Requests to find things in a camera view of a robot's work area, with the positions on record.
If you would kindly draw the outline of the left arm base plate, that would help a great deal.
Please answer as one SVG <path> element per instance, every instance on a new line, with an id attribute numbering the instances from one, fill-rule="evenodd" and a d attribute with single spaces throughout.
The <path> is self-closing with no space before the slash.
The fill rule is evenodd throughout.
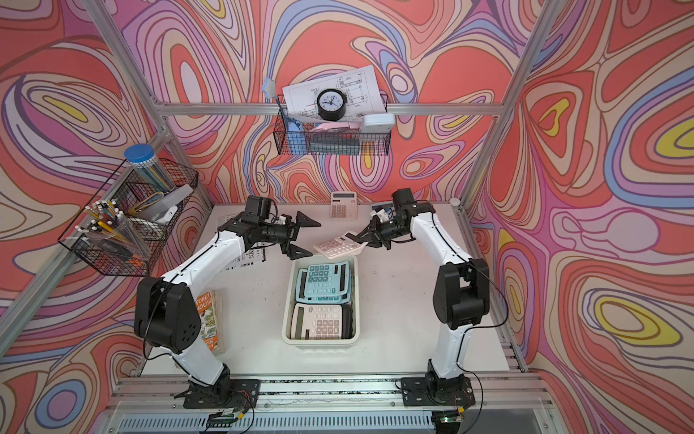
<path id="1" fill-rule="evenodd" d="M 188 390 L 176 396 L 184 399 L 186 409 L 254 408 L 260 396 L 257 379 L 221 379 L 213 386 L 190 382 Z"/>

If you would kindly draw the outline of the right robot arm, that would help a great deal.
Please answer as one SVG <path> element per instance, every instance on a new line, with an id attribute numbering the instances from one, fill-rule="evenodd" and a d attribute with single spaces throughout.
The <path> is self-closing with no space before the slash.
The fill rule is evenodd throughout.
<path id="1" fill-rule="evenodd" d="M 368 247 L 389 250 L 394 243 L 403 243 L 403 237 L 408 235 L 424 247 L 438 266 L 433 292 L 433 308 L 441 323 L 437 346 L 428 361 L 422 386 L 414 385 L 412 378 L 400 381 L 403 401 L 412 405 L 415 399 L 425 396 L 435 405 L 473 405 L 475 396 L 462 359 L 472 330 L 490 311 L 488 265 L 454 241 L 433 204 L 415 199 L 408 188 L 399 189 L 391 198 L 392 215 L 374 213 L 363 230 L 347 233 L 346 237 Z"/>

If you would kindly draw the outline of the black calculator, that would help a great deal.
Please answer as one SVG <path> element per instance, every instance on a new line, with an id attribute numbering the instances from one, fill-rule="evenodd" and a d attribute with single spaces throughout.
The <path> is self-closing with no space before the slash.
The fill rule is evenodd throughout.
<path id="1" fill-rule="evenodd" d="M 352 323 L 354 322 L 354 314 L 352 314 L 352 305 L 351 304 L 343 304 L 343 305 L 341 305 L 341 309 L 342 309 L 341 339 L 343 339 L 343 340 L 351 339 L 354 336 L 354 331 L 352 330 Z"/>

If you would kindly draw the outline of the light blue calculator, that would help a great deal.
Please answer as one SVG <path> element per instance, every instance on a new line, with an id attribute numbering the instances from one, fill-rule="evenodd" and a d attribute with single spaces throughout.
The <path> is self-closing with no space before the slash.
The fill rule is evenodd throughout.
<path id="1" fill-rule="evenodd" d="M 307 268 L 305 303 L 338 304 L 352 300 L 352 271 L 348 261 L 314 264 Z"/>
<path id="2" fill-rule="evenodd" d="M 305 282 L 307 282 L 307 269 L 300 269 L 296 276 L 295 300 L 297 303 L 305 302 Z"/>

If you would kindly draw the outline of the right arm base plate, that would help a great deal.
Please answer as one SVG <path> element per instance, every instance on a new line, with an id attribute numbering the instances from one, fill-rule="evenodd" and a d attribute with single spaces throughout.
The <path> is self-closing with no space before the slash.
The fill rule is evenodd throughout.
<path id="1" fill-rule="evenodd" d="M 435 375 L 403 377 L 399 380 L 399 390 L 406 407 L 455 406 L 468 409 L 476 405 L 473 386 L 464 375 L 453 379 L 438 379 Z"/>

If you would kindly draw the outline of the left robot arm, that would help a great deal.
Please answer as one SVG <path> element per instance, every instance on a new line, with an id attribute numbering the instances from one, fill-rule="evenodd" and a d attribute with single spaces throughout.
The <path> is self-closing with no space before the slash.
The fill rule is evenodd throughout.
<path id="1" fill-rule="evenodd" d="M 227 392 L 229 369 L 202 338 L 196 300 L 229 263 L 259 244 L 278 245 L 298 260 L 312 253 L 294 244 L 302 228 L 320 222 L 302 212 L 270 216 L 270 198 L 250 196 L 242 213 L 222 224 L 204 247 L 159 278 L 146 277 L 137 286 L 134 331 L 144 344 L 159 347 L 188 375 L 192 385 L 216 394 Z"/>

